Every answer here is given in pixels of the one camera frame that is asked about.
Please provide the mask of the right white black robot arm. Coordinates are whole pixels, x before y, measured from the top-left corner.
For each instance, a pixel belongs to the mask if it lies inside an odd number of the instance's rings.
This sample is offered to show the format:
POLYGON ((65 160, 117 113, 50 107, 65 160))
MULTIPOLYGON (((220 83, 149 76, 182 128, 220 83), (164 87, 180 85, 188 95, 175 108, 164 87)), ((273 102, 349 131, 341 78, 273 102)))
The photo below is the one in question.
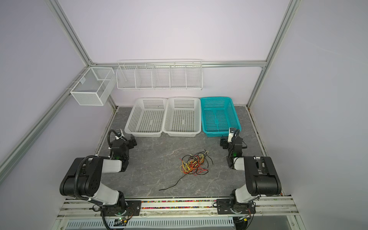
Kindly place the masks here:
POLYGON ((245 184, 234 189, 229 198, 216 200, 214 205, 218 214, 252 215, 255 213, 255 201, 262 195, 277 196, 282 193, 281 182, 270 157, 242 155, 247 146, 240 137, 239 129, 229 128, 228 137, 220 139, 220 146, 228 151, 228 167, 244 172, 245 184))

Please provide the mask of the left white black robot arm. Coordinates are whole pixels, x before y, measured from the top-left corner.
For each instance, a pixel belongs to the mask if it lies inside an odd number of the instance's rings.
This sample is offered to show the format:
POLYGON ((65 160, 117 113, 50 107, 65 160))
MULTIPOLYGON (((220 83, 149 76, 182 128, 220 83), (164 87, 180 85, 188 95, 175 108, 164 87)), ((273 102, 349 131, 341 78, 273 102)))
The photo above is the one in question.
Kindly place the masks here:
POLYGON ((133 135, 127 139, 122 131, 109 130, 108 156, 89 155, 76 158, 64 176, 59 192, 77 200, 94 205, 92 210, 104 217, 118 216, 127 219, 138 215, 140 205, 127 202, 123 192, 114 190, 101 182, 103 174, 125 172, 129 164, 129 151, 137 146, 133 135))

